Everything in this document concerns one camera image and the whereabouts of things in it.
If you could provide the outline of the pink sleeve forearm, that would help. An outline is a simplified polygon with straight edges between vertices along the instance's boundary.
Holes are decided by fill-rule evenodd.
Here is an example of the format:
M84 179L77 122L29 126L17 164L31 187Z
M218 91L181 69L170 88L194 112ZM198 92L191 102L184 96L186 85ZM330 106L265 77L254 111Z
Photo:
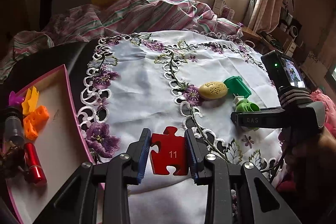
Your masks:
M322 102L325 106L325 126L336 138L336 106L332 99L324 94L320 88L313 91L310 95L313 101Z

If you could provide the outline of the person's right hand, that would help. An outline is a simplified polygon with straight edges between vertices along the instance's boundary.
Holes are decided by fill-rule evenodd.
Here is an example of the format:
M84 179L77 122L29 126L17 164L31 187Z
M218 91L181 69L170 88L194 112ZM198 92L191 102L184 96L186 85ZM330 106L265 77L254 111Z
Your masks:
M279 192L312 190L335 185L335 137L324 127L320 134L302 142L285 156L287 174L279 182Z

